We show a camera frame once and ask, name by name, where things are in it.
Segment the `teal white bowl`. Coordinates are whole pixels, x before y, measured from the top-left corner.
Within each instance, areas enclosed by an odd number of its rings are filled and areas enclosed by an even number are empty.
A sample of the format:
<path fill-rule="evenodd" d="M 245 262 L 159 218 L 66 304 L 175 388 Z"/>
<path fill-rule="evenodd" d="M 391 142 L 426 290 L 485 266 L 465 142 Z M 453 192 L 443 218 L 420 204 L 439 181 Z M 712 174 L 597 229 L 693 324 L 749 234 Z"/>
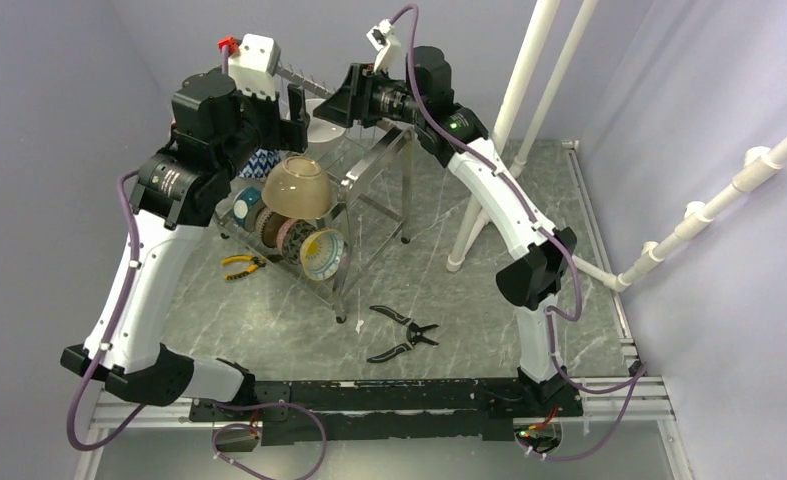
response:
<path fill-rule="evenodd" d="M 246 230 L 252 231 L 258 215 L 265 207 L 261 191 L 255 187 L 246 187 L 234 198 L 231 215 L 234 223 Z"/>

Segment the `plain white bowl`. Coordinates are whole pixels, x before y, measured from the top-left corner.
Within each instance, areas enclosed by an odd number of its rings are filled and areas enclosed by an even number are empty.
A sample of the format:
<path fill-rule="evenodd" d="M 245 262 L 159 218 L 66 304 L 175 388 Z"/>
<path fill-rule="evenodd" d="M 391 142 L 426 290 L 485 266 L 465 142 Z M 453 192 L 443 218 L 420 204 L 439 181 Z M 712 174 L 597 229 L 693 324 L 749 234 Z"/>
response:
<path fill-rule="evenodd" d="M 308 144 L 310 146 L 330 146 L 339 141 L 346 132 L 344 127 L 329 121 L 316 118 L 313 111 L 323 103 L 322 98 L 306 98 L 305 111 L 308 115 L 307 125 Z"/>

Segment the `red patterned bowl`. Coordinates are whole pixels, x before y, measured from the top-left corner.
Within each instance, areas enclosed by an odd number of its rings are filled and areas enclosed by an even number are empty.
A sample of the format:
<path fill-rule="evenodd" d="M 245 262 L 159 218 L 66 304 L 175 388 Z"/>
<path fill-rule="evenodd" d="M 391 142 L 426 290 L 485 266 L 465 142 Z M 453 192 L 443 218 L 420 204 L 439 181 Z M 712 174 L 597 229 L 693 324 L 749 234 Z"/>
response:
<path fill-rule="evenodd" d="M 238 176 L 240 178 L 265 179 L 281 161 L 282 156 L 279 151 L 259 149 L 241 167 Z"/>

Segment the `steel dish rack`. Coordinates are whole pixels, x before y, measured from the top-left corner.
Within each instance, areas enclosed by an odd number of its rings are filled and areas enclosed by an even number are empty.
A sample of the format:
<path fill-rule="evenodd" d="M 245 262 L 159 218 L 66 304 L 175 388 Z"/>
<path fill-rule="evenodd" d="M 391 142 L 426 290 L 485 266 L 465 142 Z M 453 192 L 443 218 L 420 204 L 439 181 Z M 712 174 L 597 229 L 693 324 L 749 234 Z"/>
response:
<path fill-rule="evenodd" d="M 213 224 L 221 238 L 265 256 L 277 272 L 314 295 L 342 324 L 348 319 L 347 296 L 374 270 L 379 256 L 397 241 L 410 241 L 415 153 L 414 130 L 388 121 L 369 130 L 356 126 L 326 145 L 309 145 L 306 154 L 326 170 L 333 191 L 330 210 L 311 223 L 320 230 L 334 229 L 344 237 L 341 263 L 329 279 L 311 279 L 300 265 L 290 264 L 278 249 L 267 247 L 253 225 L 244 227 L 234 220 L 233 204 L 239 192 L 246 187 L 261 188 L 261 179 L 233 181 L 232 194 L 217 208 Z M 375 214 L 390 224 L 373 250 L 361 244 L 358 220 L 363 214 Z"/>

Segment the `yellow teal patterned bowl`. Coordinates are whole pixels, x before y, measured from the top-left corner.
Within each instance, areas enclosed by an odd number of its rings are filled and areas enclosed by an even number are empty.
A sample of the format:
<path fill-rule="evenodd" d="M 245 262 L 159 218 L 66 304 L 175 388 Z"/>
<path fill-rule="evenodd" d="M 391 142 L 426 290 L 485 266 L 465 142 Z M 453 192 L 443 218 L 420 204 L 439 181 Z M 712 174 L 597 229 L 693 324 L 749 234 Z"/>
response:
<path fill-rule="evenodd" d="M 336 229 L 316 230 L 300 247 L 300 265 L 307 278 L 325 281 L 340 268 L 346 250 L 344 236 Z"/>

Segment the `beige dark rimmed bowl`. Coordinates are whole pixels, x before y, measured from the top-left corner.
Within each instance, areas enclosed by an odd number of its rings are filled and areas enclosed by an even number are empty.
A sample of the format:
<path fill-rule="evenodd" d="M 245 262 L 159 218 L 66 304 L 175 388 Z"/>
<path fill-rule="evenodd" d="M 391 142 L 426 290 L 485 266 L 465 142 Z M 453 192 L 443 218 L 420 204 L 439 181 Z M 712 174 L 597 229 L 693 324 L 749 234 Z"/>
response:
<path fill-rule="evenodd" d="M 264 246 L 275 248 L 278 232 L 287 220 L 287 217 L 265 206 L 255 220 L 255 234 Z"/>

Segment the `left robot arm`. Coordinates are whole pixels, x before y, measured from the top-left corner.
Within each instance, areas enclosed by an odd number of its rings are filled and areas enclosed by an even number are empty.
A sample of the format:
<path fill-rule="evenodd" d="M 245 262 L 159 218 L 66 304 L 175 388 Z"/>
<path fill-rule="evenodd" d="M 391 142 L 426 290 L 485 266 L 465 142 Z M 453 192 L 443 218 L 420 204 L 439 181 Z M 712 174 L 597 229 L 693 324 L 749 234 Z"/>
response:
<path fill-rule="evenodd" d="M 61 364 L 131 403 L 200 398 L 241 420 L 256 406 L 254 375 L 234 362 L 170 350 L 163 325 L 191 253 L 246 162 L 262 149 L 306 147 L 305 93 L 293 84 L 285 96 L 267 96 L 215 69 L 188 77 L 171 109 L 168 142 L 122 194 L 129 233 L 106 305 L 85 341 L 63 350 Z"/>

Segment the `brown floral bowl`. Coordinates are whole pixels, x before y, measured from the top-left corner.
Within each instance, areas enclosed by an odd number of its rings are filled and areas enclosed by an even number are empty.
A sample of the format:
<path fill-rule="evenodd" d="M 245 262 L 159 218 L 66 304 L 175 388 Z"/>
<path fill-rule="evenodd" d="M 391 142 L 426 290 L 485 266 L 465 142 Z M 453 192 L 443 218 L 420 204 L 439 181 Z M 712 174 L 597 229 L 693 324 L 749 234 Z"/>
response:
<path fill-rule="evenodd" d="M 290 265 L 299 265 L 302 245 L 317 230 L 316 226 L 305 220 L 293 222 L 281 241 L 280 254 L 282 259 Z"/>

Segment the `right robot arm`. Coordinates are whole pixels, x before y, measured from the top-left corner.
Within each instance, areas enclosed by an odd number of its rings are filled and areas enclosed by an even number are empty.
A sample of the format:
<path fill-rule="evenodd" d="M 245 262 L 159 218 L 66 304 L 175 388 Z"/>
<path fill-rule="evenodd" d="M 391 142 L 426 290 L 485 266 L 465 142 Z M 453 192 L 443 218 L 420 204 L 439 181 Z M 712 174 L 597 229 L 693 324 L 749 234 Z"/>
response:
<path fill-rule="evenodd" d="M 422 148 L 487 211 L 513 259 L 495 281 L 513 305 L 519 328 L 520 401 L 529 413 L 543 415 L 569 390 L 547 313 L 557 303 L 577 237 L 539 211 L 505 167 L 478 116 L 455 101 L 452 69 L 442 51 L 419 46 L 406 62 L 402 80 L 371 63 L 351 64 L 341 87 L 313 115 L 344 128 L 368 128 L 383 120 L 413 126 Z"/>

